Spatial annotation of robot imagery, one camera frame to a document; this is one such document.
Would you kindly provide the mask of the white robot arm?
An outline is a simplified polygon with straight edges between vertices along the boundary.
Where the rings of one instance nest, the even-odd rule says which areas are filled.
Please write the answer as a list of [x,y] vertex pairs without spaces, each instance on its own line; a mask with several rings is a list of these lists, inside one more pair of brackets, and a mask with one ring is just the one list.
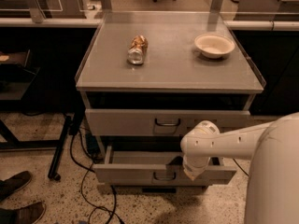
[[191,180],[211,157],[250,161],[244,224],[299,224],[299,113],[226,133],[204,120],[180,148]]

